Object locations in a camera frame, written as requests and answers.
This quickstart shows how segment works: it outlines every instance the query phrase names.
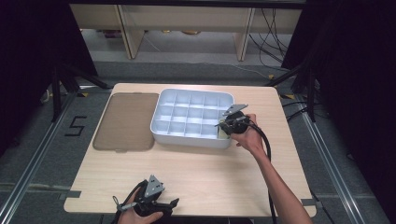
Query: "white plastic organizer tray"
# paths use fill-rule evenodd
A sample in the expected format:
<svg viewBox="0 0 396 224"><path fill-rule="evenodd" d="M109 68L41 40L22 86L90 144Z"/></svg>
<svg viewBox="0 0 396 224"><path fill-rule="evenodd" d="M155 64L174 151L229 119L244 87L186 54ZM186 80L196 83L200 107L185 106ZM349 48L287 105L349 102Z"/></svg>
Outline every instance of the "white plastic organizer tray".
<svg viewBox="0 0 396 224"><path fill-rule="evenodd" d="M233 105L226 92L163 90L150 129L161 144L227 148L231 139L215 125Z"/></svg>

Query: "gray floor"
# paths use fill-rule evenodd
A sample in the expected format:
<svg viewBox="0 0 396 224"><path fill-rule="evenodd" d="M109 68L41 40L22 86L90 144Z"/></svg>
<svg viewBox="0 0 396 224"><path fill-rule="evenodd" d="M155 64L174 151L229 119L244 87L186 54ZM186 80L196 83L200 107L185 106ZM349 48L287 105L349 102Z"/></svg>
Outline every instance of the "gray floor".
<svg viewBox="0 0 396 224"><path fill-rule="evenodd" d="M278 77L283 73L262 65L259 51L251 40L248 43L245 60L238 62L232 34L185 35L176 31L171 33L149 31L146 32L134 60L126 58L120 38L106 39L101 32L94 30L84 30L82 34L99 76L108 84L192 82L261 86L268 81L270 75ZM258 35L253 37L261 43ZM279 38L285 45L290 41L290 35L280 35ZM272 48L268 50L281 58L277 50ZM268 56L262 55L262 61L276 68L280 66L280 63ZM293 78L278 85L279 94L291 94L292 81ZM87 97L77 97L73 101L11 223L98 223L100 221L101 215L98 214L66 213L63 210L63 196L73 184L108 96L109 92L91 92ZM280 100L283 105L295 101L283 98ZM299 109L298 105L285 106L285 116ZM21 144L11 147L0 158L0 202L5 201L46 134L50 126L51 113L51 101L40 106L21 132ZM316 113L320 133L365 222L389 223L358 167L347 157L347 149L332 125L331 117L326 113L325 107L317 106ZM75 131L69 129L75 116L87 117L78 121L79 125L84 125L85 128L81 136L67 137L65 136L67 133ZM292 119L289 126L309 187L316 193L335 223L353 223L318 153L303 116ZM105 215L103 223L109 223L110 220L111 215ZM255 217L254 220L255 223L271 223L269 218ZM322 208L318 208L313 220L315 223L331 223Z"/></svg>

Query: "black cable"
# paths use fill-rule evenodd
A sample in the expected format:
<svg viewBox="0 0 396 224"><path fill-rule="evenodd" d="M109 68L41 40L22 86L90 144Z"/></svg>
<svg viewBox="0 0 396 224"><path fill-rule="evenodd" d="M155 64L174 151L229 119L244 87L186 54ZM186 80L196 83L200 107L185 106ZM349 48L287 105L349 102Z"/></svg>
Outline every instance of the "black cable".
<svg viewBox="0 0 396 224"><path fill-rule="evenodd" d="M282 105L282 107L288 106L288 105L296 105L296 104L307 104L307 101L297 101L289 104Z"/></svg>
<svg viewBox="0 0 396 224"><path fill-rule="evenodd" d="M276 29L276 20L275 20L275 16L276 16L276 8L273 8L273 20L274 20L274 30L275 30L275 36L276 36L276 40L279 44L281 44L285 49L288 49L288 47L286 47L286 45L284 45L282 43L282 41L280 41L279 37L277 37L277 29Z"/></svg>
<svg viewBox="0 0 396 224"><path fill-rule="evenodd" d="M282 71L282 72L288 72L288 71L289 71L288 69L276 68L276 67L273 67L273 66L266 65L266 64L262 61L262 51L265 52L266 54L268 54L268 56L270 56L270 57L274 58L275 60L277 60L279 63L282 63L282 60L278 59L274 54L272 54L272 53L269 52L268 50L263 49L263 48L262 48L263 43L262 43L262 45L260 46L260 45L254 40L253 36L251 36L251 35L249 35L249 36L250 36L250 39L251 39L251 40L254 42L254 44L256 45L256 47L259 49L259 59L260 59L260 62L262 63L263 66L265 66L265 67L267 67L267 68L275 69L275 70L278 70L278 71Z"/></svg>
<svg viewBox="0 0 396 224"><path fill-rule="evenodd" d="M330 222L332 224L334 224L334 220L332 219L332 217L330 216L329 212L327 211L327 209L324 207L323 202L320 201L320 199L317 197L317 195L314 193L314 191L309 188L309 191L311 191L312 196L314 197L315 201L317 201L317 203L321 203L321 207L323 209L323 212L326 214L326 216L329 218Z"/></svg>
<svg viewBox="0 0 396 224"><path fill-rule="evenodd" d="M268 56L270 56L271 58L277 60L279 63L282 63L282 60L281 60L281 59L277 58L277 57L276 57L273 53L271 53L270 51L268 51L268 50L262 48L262 45L263 45L264 43L262 43L261 45L259 45L259 44L256 42L256 40L253 38L253 36L251 36L251 35L249 35L249 36L250 36L251 40L253 41L253 43L259 48L260 51L262 51L262 52L268 54Z"/></svg>
<svg viewBox="0 0 396 224"><path fill-rule="evenodd" d="M105 215L101 215L100 216L100 219L99 219L99 224L102 224L103 223L103 217L104 217Z"/></svg>
<svg viewBox="0 0 396 224"><path fill-rule="evenodd" d="M270 23L268 22L268 20L267 20L265 14L264 14L264 10L263 10L263 9L262 9L262 15L263 15L263 17L264 17L264 19L265 19L265 22L267 23L267 26L268 26L268 31L269 31L268 34L271 34L272 37L273 37L273 39L275 40L275 42L276 42L276 44L277 44L277 49L279 50L280 55L282 55L282 57L285 57L285 55L284 55L284 50L283 50L283 49L280 47L280 45L279 45L279 43L280 43L280 44L282 44L282 43L280 42L279 38L277 37L276 20L275 20L275 17L276 17L276 10L273 8L273 20L272 20L272 22L271 22L271 25L270 25Z"/></svg>
<svg viewBox="0 0 396 224"><path fill-rule="evenodd" d="M297 117L299 114L302 114L302 113L304 113L304 112L306 112L306 111L308 111L308 107L307 107L307 106L304 107L303 109L301 109L301 110L295 112L294 114L287 116L288 122L289 122L291 119L294 119L295 117Z"/></svg>

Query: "floor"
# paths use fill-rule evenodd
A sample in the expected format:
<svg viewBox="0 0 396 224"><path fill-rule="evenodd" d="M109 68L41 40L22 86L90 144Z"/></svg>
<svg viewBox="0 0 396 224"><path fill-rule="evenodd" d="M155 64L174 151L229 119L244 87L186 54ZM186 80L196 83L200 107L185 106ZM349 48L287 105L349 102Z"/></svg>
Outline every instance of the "floor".
<svg viewBox="0 0 396 224"><path fill-rule="evenodd" d="M109 63L163 63L170 68L184 64L192 69L213 64L232 69L236 73L248 73L247 76L259 77L262 80L268 80L269 75L260 71L261 68L273 69L274 74L282 73L280 70L283 70L279 67L278 60L260 53L252 39L248 41L245 60L238 62L232 34L202 32L198 35L186 35L180 31L148 31L134 60L127 59L120 38L105 38L102 32L95 30L82 30L82 35L99 73L105 71ZM252 34L252 38L259 45L262 37ZM278 38L287 46L291 35L279 35ZM268 42L276 46L273 38L269 38ZM278 49L266 45L263 47L278 59L282 59ZM286 116L302 109L299 104L286 104L304 99L303 95L291 93L292 81L293 78L278 87ZM18 209L11 212L13 217L10 223L42 223L49 220L57 223L110 222L110 215L76 215L67 214L63 210L64 196L73 183L86 145L92 138L94 125L87 126L84 134L75 141L59 140L69 132L67 126L76 114L88 114L86 122L97 123L102 110L96 108L105 106L107 97L108 92L105 91L91 94L90 106L87 106L83 97L74 100L69 109L73 113L69 112L69 115L65 116L64 122L60 124L60 131L50 140L49 150L44 152L41 163L34 170L34 176L27 183L28 189L19 201ZM15 147L18 150L10 149L0 159L0 202L9 199L9 193L26 173L26 165L35 156L37 149L42 147L42 140L46 138L47 131L53 128L48 119L51 112L51 101L38 108L32 115L31 122L21 132L21 136L27 137ZM297 113L297 116L289 121L308 184L319 200L318 213L313 217L314 222L389 223L359 168L354 164L353 158L348 157L347 148L332 125L326 108L319 105L316 107L316 114L316 123L310 122L305 113ZM67 153L65 150L68 148L76 150ZM254 217L253 220L255 223L271 223L268 218Z"/></svg>

